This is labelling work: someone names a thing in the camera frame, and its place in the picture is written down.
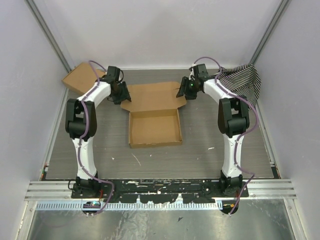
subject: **striped cloth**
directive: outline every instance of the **striped cloth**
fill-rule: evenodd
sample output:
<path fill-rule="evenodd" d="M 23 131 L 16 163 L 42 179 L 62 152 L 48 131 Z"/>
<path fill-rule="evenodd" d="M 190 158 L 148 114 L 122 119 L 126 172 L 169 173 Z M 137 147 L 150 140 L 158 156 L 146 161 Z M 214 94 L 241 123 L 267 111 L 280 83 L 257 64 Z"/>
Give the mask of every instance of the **striped cloth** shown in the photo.
<path fill-rule="evenodd" d="M 238 96 L 246 96 L 255 106 L 259 98 L 261 79 L 252 64 L 244 64 L 232 69 L 221 68 L 221 84 Z"/>

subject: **gray floor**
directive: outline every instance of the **gray floor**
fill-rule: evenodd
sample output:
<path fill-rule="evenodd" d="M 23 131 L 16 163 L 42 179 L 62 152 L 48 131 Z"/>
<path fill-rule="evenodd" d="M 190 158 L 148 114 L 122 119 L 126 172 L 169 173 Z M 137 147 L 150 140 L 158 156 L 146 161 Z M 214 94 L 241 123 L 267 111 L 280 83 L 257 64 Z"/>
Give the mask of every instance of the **gray floor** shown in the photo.
<path fill-rule="evenodd" d="M 187 70 L 127 70 L 127 84 L 180 82 Z M 78 97 L 69 92 L 69 98 Z M 129 114 L 106 99 L 96 109 L 98 130 L 94 137 L 94 161 L 100 178 L 218 178 L 224 159 L 223 136 L 218 130 L 218 104 L 199 92 L 179 109 L 183 143 L 180 146 L 131 149 L 128 144 Z M 250 126 L 255 117 L 250 113 Z M 257 178 L 272 178 L 262 134 L 256 130 L 244 138 L 242 166 Z M 74 145 L 59 126 L 47 179 L 74 179 L 77 162 Z"/>
<path fill-rule="evenodd" d="M 243 200 L 219 210 L 36 211 L 28 240 L 293 240 L 284 201 Z"/>

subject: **robotic arm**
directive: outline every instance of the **robotic arm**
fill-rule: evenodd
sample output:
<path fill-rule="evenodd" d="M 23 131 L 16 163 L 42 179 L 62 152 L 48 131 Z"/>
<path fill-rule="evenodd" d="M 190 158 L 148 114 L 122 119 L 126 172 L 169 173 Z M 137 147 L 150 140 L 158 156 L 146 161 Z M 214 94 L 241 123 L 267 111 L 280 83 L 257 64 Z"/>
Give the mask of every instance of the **robotic arm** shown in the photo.
<path fill-rule="evenodd" d="M 96 108 L 107 97 L 112 97 L 115 105 L 119 105 L 124 100 L 131 101 L 126 82 L 122 79 L 119 80 L 121 72 L 119 68 L 109 66 L 106 75 L 102 76 L 99 82 L 96 82 L 88 92 L 77 99 L 69 99 L 66 103 L 65 130 L 72 138 L 77 159 L 79 159 L 79 153 L 82 166 L 91 176 L 96 178 L 98 178 L 98 172 L 95 167 L 93 152 L 93 140 L 97 131 Z M 89 119 L 86 119 L 84 114 L 82 101 L 87 108 Z M 79 140 L 85 133 L 87 121 L 89 123 L 88 132 L 82 138 L 81 149 L 78 151 Z M 83 170 L 79 161 L 77 161 L 77 164 L 78 171 L 73 190 L 88 198 L 95 197 L 99 193 L 100 184 Z"/>
<path fill-rule="evenodd" d="M 242 171 L 235 165 L 235 147 L 238 137 L 248 129 L 250 125 L 248 106 L 239 99 L 230 96 L 230 91 L 225 88 L 216 75 L 209 75 L 205 64 L 193 65 L 190 75 L 183 77 L 179 92 L 176 97 L 185 95 L 187 100 L 197 98 L 197 92 L 208 94 L 219 104 L 218 128 L 224 138 L 224 162 L 219 179 L 219 187 L 224 192 L 242 187 Z M 241 164 L 241 146 L 244 137 L 238 140 L 236 160 Z"/>

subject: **white scratch mark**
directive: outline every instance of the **white scratch mark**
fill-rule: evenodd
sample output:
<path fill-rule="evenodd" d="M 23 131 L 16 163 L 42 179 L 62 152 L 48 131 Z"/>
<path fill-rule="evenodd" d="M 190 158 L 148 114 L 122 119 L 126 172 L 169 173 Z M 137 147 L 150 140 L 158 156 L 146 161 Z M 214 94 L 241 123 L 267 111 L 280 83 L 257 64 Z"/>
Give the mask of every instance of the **white scratch mark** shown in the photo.
<path fill-rule="evenodd" d="M 138 162 L 138 164 L 140 165 L 140 167 L 141 167 L 141 164 L 140 164 L 140 162 L 139 162 L 139 160 L 138 160 L 138 158 L 133 154 L 133 153 L 131 153 L 132 154 L 132 156 L 134 156 L 134 158 L 136 159 L 136 161 Z"/>

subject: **gray wood surface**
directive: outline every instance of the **gray wood surface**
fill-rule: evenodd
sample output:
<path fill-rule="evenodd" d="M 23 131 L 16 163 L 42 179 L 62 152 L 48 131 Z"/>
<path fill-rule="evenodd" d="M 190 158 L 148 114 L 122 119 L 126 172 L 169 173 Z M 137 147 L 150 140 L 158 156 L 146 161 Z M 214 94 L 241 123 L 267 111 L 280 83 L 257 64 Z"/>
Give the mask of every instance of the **gray wood surface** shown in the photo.
<path fill-rule="evenodd" d="M 127 84 L 180 82 L 188 70 L 125 70 Z M 68 98 L 78 97 L 69 92 Z M 224 161 L 224 139 L 219 132 L 218 104 L 199 92 L 179 108 L 182 145 L 131 149 L 128 144 L 129 113 L 106 99 L 96 109 L 94 162 L 100 178 L 218 178 Z M 255 116 L 250 112 L 250 126 Z M 262 133 L 245 136 L 242 166 L 257 178 L 272 178 Z M 75 147 L 65 131 L 63 114 L 52 151 L 47 179 L 74 179 L 77 173 Z"/>

